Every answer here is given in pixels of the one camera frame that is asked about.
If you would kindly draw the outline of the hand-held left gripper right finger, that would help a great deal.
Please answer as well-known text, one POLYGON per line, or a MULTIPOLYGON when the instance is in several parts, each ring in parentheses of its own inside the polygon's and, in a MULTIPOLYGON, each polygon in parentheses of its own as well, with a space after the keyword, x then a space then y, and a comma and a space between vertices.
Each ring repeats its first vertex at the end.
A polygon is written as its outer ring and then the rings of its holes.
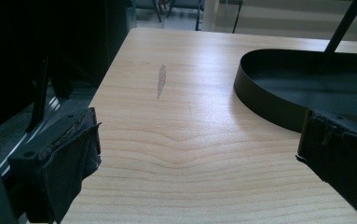
POLYGON ((296 158, 357 211, 357 123, 336 114, 308 111, 296 158))

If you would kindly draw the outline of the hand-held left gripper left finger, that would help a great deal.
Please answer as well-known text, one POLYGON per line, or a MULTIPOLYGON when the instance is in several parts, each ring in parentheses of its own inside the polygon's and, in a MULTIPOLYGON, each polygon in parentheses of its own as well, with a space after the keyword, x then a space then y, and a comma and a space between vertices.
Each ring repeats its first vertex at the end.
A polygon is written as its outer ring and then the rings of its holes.
POLYGON ((80 109, 8 157, 11 173, 24 184, 31 222, 62 222, 82 181, 102 162, 99 126, 94 108, 80 109))

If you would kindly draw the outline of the black oval tray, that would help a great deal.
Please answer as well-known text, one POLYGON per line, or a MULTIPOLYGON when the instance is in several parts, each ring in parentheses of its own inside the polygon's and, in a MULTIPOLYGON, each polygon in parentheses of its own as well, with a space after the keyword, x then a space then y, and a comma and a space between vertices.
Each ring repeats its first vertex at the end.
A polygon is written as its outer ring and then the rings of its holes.
POLYGON ((294 132, 310 109, 357 123, 357 53, 253 50, 240 59, 234 91, 256 115, 294 132))

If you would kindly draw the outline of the black metal stand pole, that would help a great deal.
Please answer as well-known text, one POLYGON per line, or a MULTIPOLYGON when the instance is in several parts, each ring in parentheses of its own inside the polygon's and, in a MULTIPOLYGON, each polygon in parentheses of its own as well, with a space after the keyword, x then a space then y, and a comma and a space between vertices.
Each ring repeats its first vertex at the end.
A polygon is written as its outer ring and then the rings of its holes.
POLYGON ((341 20, 332 38, 330 39, 324 51, 325 54, 333 54, 336 51, 339 43, 343 39, 346 32, 349 30, 356 16, 357 16, 357 0, 352 0, 347 12, 343 16, 343 19, 341 20))

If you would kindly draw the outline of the thin black stand leg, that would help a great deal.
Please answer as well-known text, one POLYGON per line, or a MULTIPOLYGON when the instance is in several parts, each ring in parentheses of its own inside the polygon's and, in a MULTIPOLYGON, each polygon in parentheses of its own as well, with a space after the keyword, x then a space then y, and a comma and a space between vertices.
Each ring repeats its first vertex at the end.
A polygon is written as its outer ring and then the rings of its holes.
POLYGON ((236 15, 236 18, 235 18, 235 21, 234 21, 234 24, 233 24, 232 34, 236 33, 236 29, 237 29, 239 18, 240 18, 240 12, 241 12, 241 8, 242 8, 242 5, 243 5, 244 1, 245 0, 239 0, 239 7, 238 7, 237 15, 236 15))

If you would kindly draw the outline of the chair legs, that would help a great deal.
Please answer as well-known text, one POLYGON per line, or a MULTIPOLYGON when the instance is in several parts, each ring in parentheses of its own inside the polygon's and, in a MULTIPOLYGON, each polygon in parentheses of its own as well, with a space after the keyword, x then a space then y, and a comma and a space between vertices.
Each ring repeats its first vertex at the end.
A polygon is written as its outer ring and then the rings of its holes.
POLYGON ((156 0, 161 23, 157 28, 200 31, 204 0, 156 0))

